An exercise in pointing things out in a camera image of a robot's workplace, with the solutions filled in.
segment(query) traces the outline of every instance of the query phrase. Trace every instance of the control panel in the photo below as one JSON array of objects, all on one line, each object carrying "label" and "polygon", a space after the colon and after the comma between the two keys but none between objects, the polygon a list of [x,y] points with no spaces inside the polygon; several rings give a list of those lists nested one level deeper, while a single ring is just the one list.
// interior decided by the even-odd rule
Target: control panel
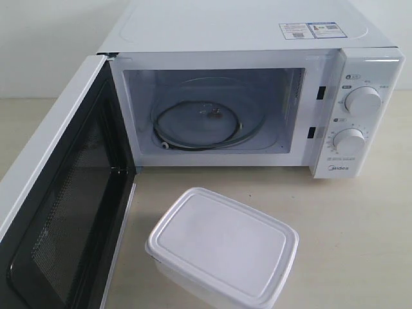
[{"label": "control panel", "polygon": [[349,48],[339,56],[344,66],[315,178],[359,174],[404,61],[397,48]]}]

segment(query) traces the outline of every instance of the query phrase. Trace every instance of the microwave top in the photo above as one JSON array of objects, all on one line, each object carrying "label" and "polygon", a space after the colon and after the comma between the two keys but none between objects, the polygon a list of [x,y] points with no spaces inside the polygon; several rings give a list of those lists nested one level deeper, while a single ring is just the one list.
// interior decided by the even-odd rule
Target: microwave top
[{"label": "microwave top", "polygon": [[131,0],[99,53],[396,47],[347,0]]}]

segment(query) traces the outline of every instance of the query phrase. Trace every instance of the white plastic container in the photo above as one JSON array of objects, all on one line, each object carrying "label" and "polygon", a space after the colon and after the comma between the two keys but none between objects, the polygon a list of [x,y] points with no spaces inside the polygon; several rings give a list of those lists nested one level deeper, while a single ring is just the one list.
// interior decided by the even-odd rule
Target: white plastic container
[{"label": "white plastic container", "polygon": [[161,273],[216,308],[271,309],[298,239],[262,212],[193,188],[157,223],[146,251]]}]

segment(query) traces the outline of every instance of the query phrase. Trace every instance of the midea logo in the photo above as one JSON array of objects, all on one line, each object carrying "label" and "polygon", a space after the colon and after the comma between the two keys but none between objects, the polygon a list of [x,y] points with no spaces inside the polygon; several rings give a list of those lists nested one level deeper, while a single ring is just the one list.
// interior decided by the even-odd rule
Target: midea logo
[{"label": "midea logo", "polygon": [[328,170],[329,171],[347,171],[349,167],[347,166],[335,166],[335,165],[329,165]]}]

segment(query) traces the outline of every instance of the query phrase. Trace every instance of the mesh screen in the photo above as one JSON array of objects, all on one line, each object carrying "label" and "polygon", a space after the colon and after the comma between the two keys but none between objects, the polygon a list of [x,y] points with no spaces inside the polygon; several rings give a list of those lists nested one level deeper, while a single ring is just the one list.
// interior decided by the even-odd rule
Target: mesh screen
[{"label": "mesh screen", "polygon": [[52,205],[32,249],[32,259],[65,304],[76,286],[87,245],[111,166],[97,122],[75,145],[68,165],[52,184],[46,203]]}]

